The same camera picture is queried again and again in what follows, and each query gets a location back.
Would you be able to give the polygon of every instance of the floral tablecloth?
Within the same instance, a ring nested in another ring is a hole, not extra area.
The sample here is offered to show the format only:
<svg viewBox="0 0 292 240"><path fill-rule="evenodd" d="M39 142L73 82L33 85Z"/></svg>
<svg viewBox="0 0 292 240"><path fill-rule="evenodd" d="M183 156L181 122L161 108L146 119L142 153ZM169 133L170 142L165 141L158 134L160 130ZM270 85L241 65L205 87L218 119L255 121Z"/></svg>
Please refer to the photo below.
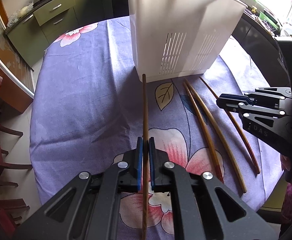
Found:
<svg viewBox="0 0 292 240"><path fill-rule="evenodd" d="M240 94L268 84L249 55L232 37L204 80L217 94ZM198 91L224 133L245 180L242 191L221 142L214 139L225 184L257 210L282 174L279 153L245 133L261 174L255 176L246 148L225 112L198 76L187 79ZM212 171L207 145L183 78L147 84L149 135L158 149L187 171ZM30 126L30 156L42 203L76 174L104 171L136 147L142 136L142 83L132 59L129 18L117 18L71 31L47 50L39 73ZM174 239L169 193L149 187L147 239ZM117 239L139 239L142 194L123 194Z"/></svg>

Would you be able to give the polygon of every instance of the blue leaf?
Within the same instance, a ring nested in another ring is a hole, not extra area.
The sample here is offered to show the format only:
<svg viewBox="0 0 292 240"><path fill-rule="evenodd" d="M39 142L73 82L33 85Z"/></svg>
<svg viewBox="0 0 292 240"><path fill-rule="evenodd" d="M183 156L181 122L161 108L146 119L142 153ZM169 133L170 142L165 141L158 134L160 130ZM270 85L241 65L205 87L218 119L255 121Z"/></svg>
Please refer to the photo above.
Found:
<svg viewBox="0 0 292 240"><path fill-rule="evenodd" d="M187 110L190 111L193 115L196 115L196 112L193 108L193 104L189 100L189 97L186 95L180 95L180 97L181 97L183 105L187 108ZM204 110L202 109L202 107L200 106L200 104L196 100L195 100L195 102L196 102L196 105L197 105L200 113L202 114L204 122L207 124L207 116L206 116Z"/></svg>

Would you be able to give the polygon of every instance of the chopstick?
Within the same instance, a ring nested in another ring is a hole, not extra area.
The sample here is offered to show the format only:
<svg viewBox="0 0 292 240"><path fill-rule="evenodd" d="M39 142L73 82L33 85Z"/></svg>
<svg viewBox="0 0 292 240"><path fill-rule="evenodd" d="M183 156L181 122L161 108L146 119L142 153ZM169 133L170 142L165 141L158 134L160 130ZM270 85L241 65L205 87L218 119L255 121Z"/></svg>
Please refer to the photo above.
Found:
<svg viewBox="0 0 292 240"><path fill-rule="evenodd" d="M188 94L188 97L191 101L191 103L193 104L193 107L194 107L194 110L196 112L196 115L198 117L198 121L200 123L200 126L202 127L202 130L203 130L203 133L204 133L204 137L206 139L206 142L207 142L207 145L208 145L208 149L209 149L209 153L211 155L211 158L212 158L212 162L213 162L213 166L214 166L214 169L215 169L215 173L216 173L216 176L217 178L222 182L224 183L224 180L223 180L223 176L222 176L222 171L221 171L221 167L219 165L219 162L218 162L218 158L217 158L217 155L216 155L216 151L215 151L215 146L214 146L214 143L213 143L213 140L208 132L208 129L207 129L207 126L204 122L204 119L195 103L195 100L193 98L193 96L191 95L186 83L184 82L184 87L186 89L186 92Z"/></svg>
<svg viewBox="0 0 292 240"><path fill-rule="evenodd" d="M143 215L142 215L142 240L146 239L148 219L148 102L146 92L146 75L143 81Z"/></svg>
<svg viewBox="0 0 292 240"><path fill-rule="evenodd" d="M202 79L202 77L199 77L202 82L205 84L205 86L207 86L207 88L212 92L213 96L217 99L218 96L216 95L216 93L211 89L211 87ZM254 168L255 168L255 172L256 172L256 175L260 174L261 173L261 170L259 168L259 164L257 163L257 160L255 158L255 155L254 155L254 152L245 136L245 134L243 133L242 129L240 128L240 126L238 125L238 123L236 122L235 118L232 116L232 114L228 111L225 110L225 113L228 115L229 119L231 120L231 122L233 123L233 125L235 126L237 132L239 133L240 137L242 138L245 146L246 146L246 149L252 159L252 162L253 162L253 165L254 165Z"/></svg>
<svg viewBox="0 0 292 240"><path fill-rule="evenodd" d="M220 130L220 128L218 127L218 124L217 122L215 121L214 117L212 116L211 112L208 110L208 108L206 107L206 105L204 104L203 100L200 98L200 96L198 95L198 93L196 92L196 90L192 87L192 85L187 81L185 80L186 84L188 85L188 87L190 88L191 92L194 94L194 97L197 99L197 101L200 103L201 107L203 108L203 110L205 111L208 119L210 120L211 124L213 125L217 135L219 136L220 140L222 141L222 144L228 154L228 157L230 158L230 161L234 167L234 170L235 170L235 173L236 173L236 176L238 178L238 181L240 183L240 186L243 190L243 193L246 193L247 192L247 189L246 189L246 186L245 186L245 183L244 183L244 179L243 179L243 176L240 172L240 169L236 163L236 160L234 158L234 155L224 137L224 135L222 134L222 131Z"/></svg>

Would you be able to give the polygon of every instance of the white plastic basket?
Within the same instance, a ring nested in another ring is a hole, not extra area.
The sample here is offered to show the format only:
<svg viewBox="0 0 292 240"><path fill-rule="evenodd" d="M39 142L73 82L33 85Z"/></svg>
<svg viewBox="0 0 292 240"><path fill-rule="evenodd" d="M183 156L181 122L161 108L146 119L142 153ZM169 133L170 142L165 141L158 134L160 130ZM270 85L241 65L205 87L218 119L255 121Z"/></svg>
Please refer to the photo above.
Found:
<svg viewBox="0 0 292 240"><path fill-rule="evenodd" d="M239 0L128 0L133 59L147 82L209 69L244 9Z"/></svg>

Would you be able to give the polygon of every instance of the silver handle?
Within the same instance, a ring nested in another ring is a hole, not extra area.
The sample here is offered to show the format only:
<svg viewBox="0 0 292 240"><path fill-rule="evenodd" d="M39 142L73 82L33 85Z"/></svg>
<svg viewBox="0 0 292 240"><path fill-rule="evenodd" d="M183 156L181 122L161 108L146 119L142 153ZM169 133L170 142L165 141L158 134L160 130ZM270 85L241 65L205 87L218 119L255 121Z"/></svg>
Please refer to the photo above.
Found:
<svg viewBox="0 0 292 240"><path fill-rule="evenodd" d="M59 8L60 6L61 6L61 4L60 4L60 5L57 5L56 7L54 7L53 9L51 9L50 12L52 12L53 10L56 10L56 9Z"/></svg>
<svg viewBox="0 0 292 240"><path fill-rule="evenodd" d="M57 24L57 23L60 23L63 19L64 19L64 18L61 18L60 20L56 21L56 22L54 23L54 25Z"/></svg>
<svg viewBox="0 0 292 240"><path fill-rule="evenodd" d="M33 14L32 14L31 16L29 16L27 19L25 19L25 20L23 21L23 23L25 23L26 21L28 21L31 17L33 17Z"/></svg>

